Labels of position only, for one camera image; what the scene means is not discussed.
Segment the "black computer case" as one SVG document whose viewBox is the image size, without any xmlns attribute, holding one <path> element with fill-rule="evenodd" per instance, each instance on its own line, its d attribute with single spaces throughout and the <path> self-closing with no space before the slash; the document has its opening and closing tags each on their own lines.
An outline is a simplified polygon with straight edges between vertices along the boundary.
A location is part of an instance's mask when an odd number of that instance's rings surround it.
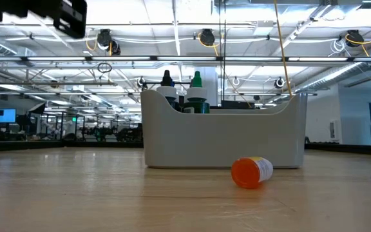
<svg viewBox="0 0 371 232">
<path fill-rule="evenodd" d="M 255 104 L 246 101 L 222 101 L 221 108 L 228 110 L 254 110 Z"/>
</svg>

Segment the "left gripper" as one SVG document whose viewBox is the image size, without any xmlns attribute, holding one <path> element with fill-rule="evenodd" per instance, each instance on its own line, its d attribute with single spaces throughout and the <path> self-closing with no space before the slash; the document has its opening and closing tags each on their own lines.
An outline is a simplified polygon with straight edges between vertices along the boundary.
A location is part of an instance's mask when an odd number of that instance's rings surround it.
<svg viewBox="0 0 371 232">
<path fill-rule="evenodd" d="M 87 7 L 86 0 L 59 0 L 54 27 L 74 39 L 82 39 L 86 32 Z"/>
</svg>

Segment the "blue screen monitor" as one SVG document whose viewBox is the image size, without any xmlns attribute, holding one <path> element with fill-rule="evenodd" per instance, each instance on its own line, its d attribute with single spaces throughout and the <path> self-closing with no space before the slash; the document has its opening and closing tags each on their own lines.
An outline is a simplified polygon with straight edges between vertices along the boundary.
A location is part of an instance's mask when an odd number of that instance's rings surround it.
<svg viewBox="0 0 371 232">
<path fill-rule="evenodd" d="M 16 109 L 0 108 L 0 123 L 14 123 L 16 121 Z"/>
</svg>

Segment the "black ceiling device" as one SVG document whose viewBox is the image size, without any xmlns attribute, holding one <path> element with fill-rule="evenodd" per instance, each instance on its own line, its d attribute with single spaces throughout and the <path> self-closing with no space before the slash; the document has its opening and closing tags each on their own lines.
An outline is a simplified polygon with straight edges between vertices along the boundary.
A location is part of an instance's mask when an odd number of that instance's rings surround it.
<svg viewBox="0 0 371 232">
<path fill-rule="evenodd" d="M 211 29 L 204 28 L 199 34 L 199 40 L 204 46 L 213 46 L 215 42 L 215 37 Z"/>
<path fill-rule="evenodd" d="M 112 38 L 110 29 L 100 29 L 97 34 L 97 46 L 110 56 L 118 56 L 121 53 L 120 45 Z"/>
<path fill-rule="evenodd" d="M 348 30 L 345 36 L 345 41 L 349 47 L 358 47 L 365 40 L 363 36 L 359 33 L 359 30 Z"/>
</svg>

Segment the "large black food coloring bottle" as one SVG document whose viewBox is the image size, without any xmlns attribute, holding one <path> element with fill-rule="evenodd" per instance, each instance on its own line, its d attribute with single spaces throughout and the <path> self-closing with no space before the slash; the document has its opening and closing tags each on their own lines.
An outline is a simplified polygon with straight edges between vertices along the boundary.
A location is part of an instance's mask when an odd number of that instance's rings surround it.
<svg viewBox="0 0 371 232">
<path fill-rule="evenodd" d="M 176 111 L 180 111 L 180 105 L 177 101 L 178 95 L 169 70 L 164 71 L 164 75 L 162 77 L 162 81 L 160 82 L 160 86 L 157 88 L 157 92 L 166 98 L 172 108 L 174 108 Z"/>
</svg>

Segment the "grey plastic bin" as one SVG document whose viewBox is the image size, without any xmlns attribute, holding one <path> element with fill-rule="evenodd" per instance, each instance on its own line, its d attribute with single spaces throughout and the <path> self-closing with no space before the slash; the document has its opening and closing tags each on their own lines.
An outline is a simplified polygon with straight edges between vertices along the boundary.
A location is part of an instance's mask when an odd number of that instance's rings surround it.
<svg viewBox="0 0 371 232">
<path fill-rule="evenodd" d="M 262 110 L 181 113 L 155 90 L 141 94 L 144 158 L 151 168 L 228 168 L 263 157 L 275 168 L 303 164 L 307 95 Z"/>
</svg>

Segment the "small orange bottle white label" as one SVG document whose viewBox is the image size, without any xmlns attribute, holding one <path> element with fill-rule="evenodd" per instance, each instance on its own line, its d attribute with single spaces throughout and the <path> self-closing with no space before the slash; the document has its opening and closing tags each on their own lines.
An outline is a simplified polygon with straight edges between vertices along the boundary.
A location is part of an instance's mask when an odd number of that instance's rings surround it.
<svg viewBox="0 0 371 232">
<path fill-rule="evenodd" d="M 231 177 L 237 186 L 255 189 L 272 177 L 273 170 L 272 163 L 263 157 L 246 157 L 233 162 Z"/>
</svg>

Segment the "black table frame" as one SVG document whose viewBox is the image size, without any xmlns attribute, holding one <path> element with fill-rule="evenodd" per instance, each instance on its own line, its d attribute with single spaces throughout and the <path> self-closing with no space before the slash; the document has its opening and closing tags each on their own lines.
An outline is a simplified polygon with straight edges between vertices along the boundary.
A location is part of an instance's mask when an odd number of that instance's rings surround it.
<svg viewBox="0 0 371 232">
<path fill-rule="evenodd" d="M 79 141 L 0 141 L 0 151 L 32 150 L 62 147 L 88 147 L 88 148 L 143 148 L 141 142 L 79 142 Z M 331 143 L 305 144 L 306 150 L 333 151 L 342 153 L 357 153 L 371 155 L 369 145 L 344 145 Z"/>
</svg>

